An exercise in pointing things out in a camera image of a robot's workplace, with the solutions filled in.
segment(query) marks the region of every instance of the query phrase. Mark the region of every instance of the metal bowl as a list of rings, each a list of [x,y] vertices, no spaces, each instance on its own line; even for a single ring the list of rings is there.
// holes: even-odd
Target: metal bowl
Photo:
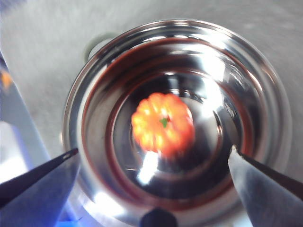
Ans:
[[[153,92],[178,95],[192,112],[196,140],[181,159],[134,142],[131,115]],[[180,226],[200,226],[239,202],[227,165],[232,145],[284,170],[291,115],[280,80],[251,44],[214,24],[167,20],[120,35],[88,61],[62,137],[66,150],[79,149],[77,200],[98,223],[136,226],[161,207]]]

